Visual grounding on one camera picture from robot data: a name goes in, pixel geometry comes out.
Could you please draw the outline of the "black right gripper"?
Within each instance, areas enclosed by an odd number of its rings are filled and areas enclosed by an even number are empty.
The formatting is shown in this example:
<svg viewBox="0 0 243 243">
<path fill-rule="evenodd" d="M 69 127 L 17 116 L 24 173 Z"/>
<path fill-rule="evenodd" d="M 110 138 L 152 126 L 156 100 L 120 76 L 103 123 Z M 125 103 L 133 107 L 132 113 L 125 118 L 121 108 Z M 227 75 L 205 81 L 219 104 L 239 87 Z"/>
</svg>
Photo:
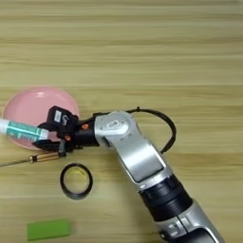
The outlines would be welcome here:
<svg viewBox="0 0 243 243">
<path fill-rule="evenodd" d="M 38 127 L 55 131 L 55 126 L 47 122 L 41 123 Z M 98 146 L 99 143 L 95 137 L 95 117 L 80 120 L 76 115 L 71 116 L 66 124 L 61 126 L 58 137 L 61 141 L 37 140 L 33 145 L 41 150 L 59 152 L 62 156 L 73 150 Z"/>
</svg>

